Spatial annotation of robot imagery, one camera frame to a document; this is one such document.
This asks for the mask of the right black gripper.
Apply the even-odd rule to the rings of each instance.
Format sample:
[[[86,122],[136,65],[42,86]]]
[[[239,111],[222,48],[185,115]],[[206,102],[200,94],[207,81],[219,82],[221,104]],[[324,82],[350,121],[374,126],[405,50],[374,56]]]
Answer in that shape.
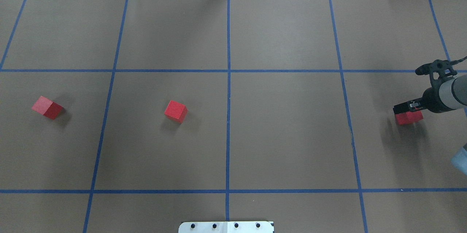
[[[394,114],[403,114],[407,112],[417,112],[420,110],[429,110],[433,113],[444,112],[444,104],[439,97],[439,89],[431,87],[425,90],[419,100],[410,100],[401,104],[394,105]]]

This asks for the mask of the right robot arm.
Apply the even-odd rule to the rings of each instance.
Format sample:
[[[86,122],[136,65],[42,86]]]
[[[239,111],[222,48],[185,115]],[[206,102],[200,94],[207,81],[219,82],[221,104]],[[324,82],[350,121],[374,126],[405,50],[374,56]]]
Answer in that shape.
[[[422,97],[395,105],[393,112],[398,125],[408,125],[422,120],[422,110],[434,113],[465,109],[467,105],[466,75],[435,79]]]

